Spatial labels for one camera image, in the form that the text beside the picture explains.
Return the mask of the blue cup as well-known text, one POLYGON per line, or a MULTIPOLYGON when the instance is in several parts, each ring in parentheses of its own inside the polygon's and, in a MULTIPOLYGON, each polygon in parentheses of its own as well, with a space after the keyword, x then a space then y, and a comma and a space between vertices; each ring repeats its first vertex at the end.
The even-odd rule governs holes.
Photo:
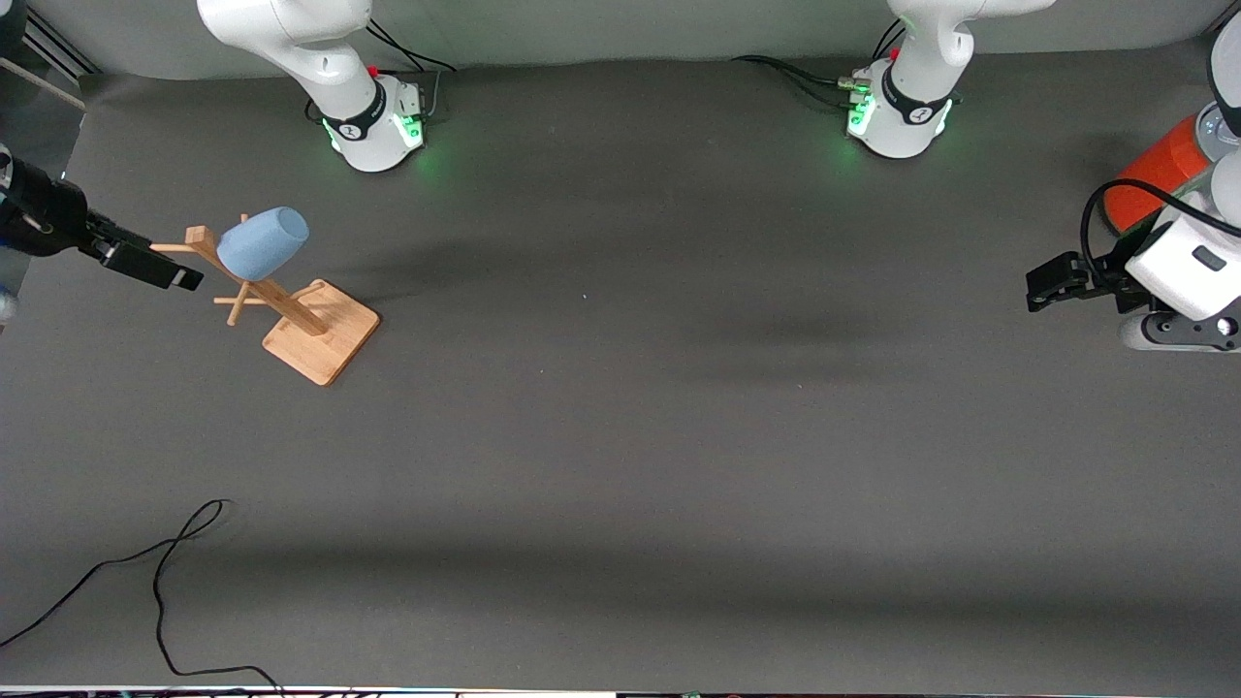
POLYGON ((309 238, 309 226, 293 207, 272 207, 223 233, 216 253, 231 274, 248 282, 266 281, 297 256, 309 238))

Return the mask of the wooden cup tree stand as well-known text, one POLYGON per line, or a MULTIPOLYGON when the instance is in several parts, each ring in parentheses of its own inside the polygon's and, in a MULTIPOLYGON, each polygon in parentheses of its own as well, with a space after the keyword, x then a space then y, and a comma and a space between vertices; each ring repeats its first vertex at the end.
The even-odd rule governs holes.
POLYGON ((379 313, 321 278, 294 292, 276 282, 276 273, 261 282, 236 278, 216 253, 222 235, 206 226, 189 227, 182 243, 151 243, 151 250, 208 261, 237 283, 235 296, 213 298, 213 304, 230 308, 227 325, 236 325, 248 306, 266 306, 280 318, 263 337, 263 348, 307 380, 333 384, 380 327, 379 313))

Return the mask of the orange can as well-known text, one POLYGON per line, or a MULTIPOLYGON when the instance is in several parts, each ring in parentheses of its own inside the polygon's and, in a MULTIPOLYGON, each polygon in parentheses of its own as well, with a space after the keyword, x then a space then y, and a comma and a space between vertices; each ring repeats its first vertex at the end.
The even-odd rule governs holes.
MULTIPOLYGON (((1162 191, 1181 195, 1198 188, 1214 163, 1234 145, 1235 137, 1222 123, 1216 106, 1207 106, 1196 116, 1178 122, 1119 171, 1119 178, 1136 178, 1162 191)), ((1116 236, 1131 233, 1160 210, 1160 199, 1134 188, 1114 188, 1103 196, 1104 224, 1116 236)))

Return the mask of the wooden rod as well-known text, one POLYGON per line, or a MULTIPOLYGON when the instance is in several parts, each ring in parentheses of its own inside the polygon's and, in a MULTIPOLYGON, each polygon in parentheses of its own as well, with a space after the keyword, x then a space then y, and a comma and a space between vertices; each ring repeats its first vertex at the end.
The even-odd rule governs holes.
POLYGON ((9 75, 19 76, 19 79, 25 79, 25 82, 30 84, 36 84, 38 89, 48 92, 48 94, 52 94, 61 102, 66 103, 66 106, 74 107, 76 111, 79 111, 79 113, 84 113, 87 111, 84 101, 81 101, 79 97, 60 88, 58 84, 48 82, 48 79, 43 79, 43 77, 32 75, 32 72, 19 66, 12 60, 0 57, 0 68, 6 70, 9 75))

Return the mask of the metal rail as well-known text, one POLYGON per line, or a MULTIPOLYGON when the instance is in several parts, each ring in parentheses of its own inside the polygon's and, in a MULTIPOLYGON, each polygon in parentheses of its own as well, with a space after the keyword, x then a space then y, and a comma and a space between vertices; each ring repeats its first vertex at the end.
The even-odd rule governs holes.
POLYGON ((81 77, 103 75, 102 68, 92 61, 87 53, 76 48, 74 43, 60 32, 47 17, 30 6, 26 10, 24 43, 38 53, 48 66, 56 68, 60 75, 72 82, 79 82, 81 77))

